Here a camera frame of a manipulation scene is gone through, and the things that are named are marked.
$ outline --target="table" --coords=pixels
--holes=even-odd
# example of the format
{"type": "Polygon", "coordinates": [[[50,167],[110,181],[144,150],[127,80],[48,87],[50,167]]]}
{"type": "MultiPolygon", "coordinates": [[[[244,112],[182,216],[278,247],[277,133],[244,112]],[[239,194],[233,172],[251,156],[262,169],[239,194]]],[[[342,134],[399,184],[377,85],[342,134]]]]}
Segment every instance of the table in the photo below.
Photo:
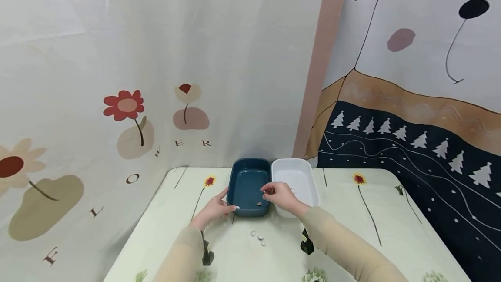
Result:
{"type": "MultiPolygon", "coordinates": [[[[383,169],[313,172],[320,206],[380,250],[410,282],[470,281],[392,173],[383,169]],[[361,178],[365,184],[355,183],[361,178]]],[[[180,230],[228,186],[230,173],[231,168],[169,171],[104,281],[132,282],[137,275],[144,276],[138,281],[152,281],[180,230]],[[205,188],[209,176],[215,177],[214,185],[205,188]]],[[[211,266],[200,265],[198,281],[354,281],[323,253],[316,250],[306,255],[300,249],[302,231],[299,220],[278,216],[274,207],[263,218],[221,218],[205,230],[215,258],[211,266]],[[261,246],[258,235],[266,246],[261,246]]]]}

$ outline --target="white tray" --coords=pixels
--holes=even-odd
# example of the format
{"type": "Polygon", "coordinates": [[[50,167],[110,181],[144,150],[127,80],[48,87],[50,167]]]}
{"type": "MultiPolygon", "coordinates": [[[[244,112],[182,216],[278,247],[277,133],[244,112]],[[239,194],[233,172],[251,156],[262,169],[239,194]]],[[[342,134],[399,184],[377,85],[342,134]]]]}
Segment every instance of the white tray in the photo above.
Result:
{"type": "MultiPolygon", "coordinates": [[[[287,183],[300,202],[314,207],[320,205],[320,196],[313,179],[313,170],[308,161],[300,158],[277,159],[271,164],[271,180],[287,183]]],[[[296,218],[277,207],[280,216],[296,218]]]]}

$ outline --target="green leaf print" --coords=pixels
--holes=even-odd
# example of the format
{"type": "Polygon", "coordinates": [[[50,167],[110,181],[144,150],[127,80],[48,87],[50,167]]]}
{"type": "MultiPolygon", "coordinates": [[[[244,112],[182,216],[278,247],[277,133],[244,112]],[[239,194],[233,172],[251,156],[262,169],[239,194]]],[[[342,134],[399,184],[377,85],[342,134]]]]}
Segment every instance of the green leaf print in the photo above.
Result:
{"type": "Polygon", "coordinates": [[[197,272],[195,276],[195,282],[211,282],[212,272],[209,269],[202,269],[197,272]]]}
{"type": "Polygon", "coordinates": [[[301,282],[328,282],[325,270],[320,268],[313,268],[308,270],[301,279],[301,282]]]}
{"type": "Polygon", "coordinates": [[[144,278],[147,275],[148,270],[143,270],[136,274],[136,282],[143,282],[144,278]]]}
{"type": "Polygon", "coordinates": [[[449,282],[442,273],[432,270],[423,276],[423,282],[449,282]]]}

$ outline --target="hand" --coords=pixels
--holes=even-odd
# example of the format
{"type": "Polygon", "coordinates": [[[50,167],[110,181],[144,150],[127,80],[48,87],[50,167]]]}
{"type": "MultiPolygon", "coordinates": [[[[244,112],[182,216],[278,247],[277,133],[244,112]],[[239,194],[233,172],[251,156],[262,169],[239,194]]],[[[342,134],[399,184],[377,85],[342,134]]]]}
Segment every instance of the hand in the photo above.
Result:
{"type": "Polygon", "coordinates": [[[226,193],[228,193],[228,187],[226,187],[221,193],[212,197],[207,205],[205,205],[205,207],[197,213],[193,220],[191,220],[189,225],[203,231],[205,227],[207,227],[215,219],[218,219],[222,215],[227,216],[230,212],[234,212],[237,207],[228,206],[228,204],[222,200],[226,196],[226,193]]]}
{"type": "Polygon", "coordinates": [[[274,203],[281,209],[287,210],[291,214],[301,217],[311,208],[300,202],[292,193],[287,183],[271,182],[261,187],[264,192],[263,199],[274,203]]]}

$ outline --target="curtain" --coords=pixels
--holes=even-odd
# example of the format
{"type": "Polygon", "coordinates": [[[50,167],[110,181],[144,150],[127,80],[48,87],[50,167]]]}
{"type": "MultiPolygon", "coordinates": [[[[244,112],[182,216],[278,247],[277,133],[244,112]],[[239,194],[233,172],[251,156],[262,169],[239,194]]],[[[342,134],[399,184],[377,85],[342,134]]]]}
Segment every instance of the curtain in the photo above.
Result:
{"type": "Polygon", "coordinates": [[[345,0],[306,154],[395,174],[472,281],[501,253],[498,2],[345,0]]]}
{"type": "Polygon", "coordinates": [[[290,157],[321,2],[0,1],[2,279],[102,281],[171,168],[290,157]]]}

